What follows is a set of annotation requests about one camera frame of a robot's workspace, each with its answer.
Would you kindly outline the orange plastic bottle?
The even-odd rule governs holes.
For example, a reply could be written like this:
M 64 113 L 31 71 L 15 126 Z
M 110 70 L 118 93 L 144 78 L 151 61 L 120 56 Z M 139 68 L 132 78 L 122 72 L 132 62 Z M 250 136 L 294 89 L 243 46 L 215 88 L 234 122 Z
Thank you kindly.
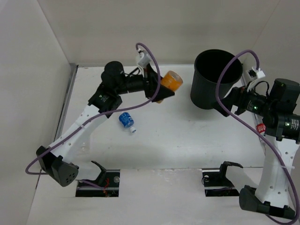
M 177 73 L 175 73 L 174 71 L 171 71 L 171 70 L 169 70 L 160 81 L 160 85 L 163 85 L 163 86 L 171 89 L 174 92 L 182 84 L 183 84 L 182 78 Z

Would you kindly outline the black plastic bin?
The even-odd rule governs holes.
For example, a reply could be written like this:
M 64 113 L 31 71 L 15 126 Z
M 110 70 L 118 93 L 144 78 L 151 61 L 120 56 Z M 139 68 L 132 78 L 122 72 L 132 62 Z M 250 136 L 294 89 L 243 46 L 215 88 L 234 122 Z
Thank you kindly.
M 200 53 L 194 62 L 194 76 L 190 98 L 197 107 L 210 110 L 217 102 L 215 89 L 221 72 L 234 57 L 230 52 L 210 49 Z M 236 59 L 225 72 L 219 87 L 219 97 L 224 98 L 231 87 L 241 79 L 242 63 Z

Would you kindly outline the clear plastic bottle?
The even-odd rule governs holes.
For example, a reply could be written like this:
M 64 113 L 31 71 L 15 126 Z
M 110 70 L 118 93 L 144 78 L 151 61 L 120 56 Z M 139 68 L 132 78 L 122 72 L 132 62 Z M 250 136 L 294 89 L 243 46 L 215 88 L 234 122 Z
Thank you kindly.
M 89 142 L 84 142 L 81 145 L 77 155 L 78 156 L 87 156 L 89 153 L 90 153 L 90 143 Z

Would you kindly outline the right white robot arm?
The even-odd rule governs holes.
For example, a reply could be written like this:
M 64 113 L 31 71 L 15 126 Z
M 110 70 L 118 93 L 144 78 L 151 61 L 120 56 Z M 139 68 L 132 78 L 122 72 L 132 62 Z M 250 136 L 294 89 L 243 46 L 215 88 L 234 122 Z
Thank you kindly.
M 216 98 L 214 108 L 224 116 L 238 119 L 245 111 L 262 116 L 265 133 L 251 128 L 268 146 L 262 177 L 258 187 L 245 185 L 239 189 L 242 210 L 288 219 L 300 217 L 300 202 L 291 178 L 294 156 L 300 146 L 300 117 L 294 114 L 300 95 L 299 83 L 278 78 L 266 96 L 255 92 L 255 86 L 234 87 L 229 94 Z

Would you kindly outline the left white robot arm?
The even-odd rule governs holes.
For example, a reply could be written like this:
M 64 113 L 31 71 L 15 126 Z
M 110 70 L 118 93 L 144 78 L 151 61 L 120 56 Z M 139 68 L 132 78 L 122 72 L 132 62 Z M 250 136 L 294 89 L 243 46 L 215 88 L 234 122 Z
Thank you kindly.
M 88 180 L 95 187 L 105 182 L 105 169 L 96 161 L 91 166 L 72 163 L 76 152 L 93 131 L 120 112 L 121 95 L 143 91 L 151 102 L 174 96 L 174 91 L 161 85 L 162 76 L 154 71 L 150 63 L 137 66 L 140 72 L 126 74 L 119 61 L 111 61 L 101 74 L 102 82 L 88 100 L 83 112 L 71 127 L 48 147 L 40 146 L 36 151 L 42 171 L 60 186 L 66 187 L 74 180 Z

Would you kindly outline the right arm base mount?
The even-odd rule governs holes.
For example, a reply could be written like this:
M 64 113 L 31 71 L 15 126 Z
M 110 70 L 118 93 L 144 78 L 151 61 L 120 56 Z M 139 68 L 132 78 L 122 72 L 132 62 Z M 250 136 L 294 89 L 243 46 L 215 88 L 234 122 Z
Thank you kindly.
M 217 170 L 202 171 L 202 184 L 206 197 L 239 196 L 234 185 Z

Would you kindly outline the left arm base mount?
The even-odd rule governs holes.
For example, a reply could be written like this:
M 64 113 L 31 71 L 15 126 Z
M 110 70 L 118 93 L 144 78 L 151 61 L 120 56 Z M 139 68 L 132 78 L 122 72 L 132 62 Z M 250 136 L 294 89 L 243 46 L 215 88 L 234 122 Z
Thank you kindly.
M 100 180 L 84 180 L 77 183 L 75 197 L 118 197 L 120 170 L 107 170 Z

